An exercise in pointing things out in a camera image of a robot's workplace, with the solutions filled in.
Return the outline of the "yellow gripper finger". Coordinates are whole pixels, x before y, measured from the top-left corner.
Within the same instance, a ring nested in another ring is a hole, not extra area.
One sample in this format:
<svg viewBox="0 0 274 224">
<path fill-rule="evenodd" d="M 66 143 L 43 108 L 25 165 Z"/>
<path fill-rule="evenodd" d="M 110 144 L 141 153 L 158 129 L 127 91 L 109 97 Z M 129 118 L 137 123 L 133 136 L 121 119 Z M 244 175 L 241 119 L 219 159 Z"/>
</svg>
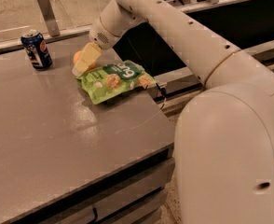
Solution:
<svg viewBox="0 0 274 224">
<path fill-rule="evenodd" d="M 102 50 L 96 43 L 89 42 L 82 50 L 74 55 L 72 73 L 79 77 L 92 69 L 101 56 L 101 53 Z"/>
</svg>

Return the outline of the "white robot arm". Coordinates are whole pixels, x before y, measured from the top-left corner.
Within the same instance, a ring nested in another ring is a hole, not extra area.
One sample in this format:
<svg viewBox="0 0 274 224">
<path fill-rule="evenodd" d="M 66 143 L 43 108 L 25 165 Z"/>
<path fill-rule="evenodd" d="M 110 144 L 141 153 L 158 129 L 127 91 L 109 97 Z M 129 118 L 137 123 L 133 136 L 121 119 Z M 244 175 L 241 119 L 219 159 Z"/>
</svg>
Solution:
<svg viewBox="0 0 274 224">
<path fill-rule="evenodd" d="M 255 58 L 164 0 L 111 0 L 74 74 L 142 21 L 205 88 L 175 129 L 182 223 L 274 224 L 274 73 Z"/>
</svg>

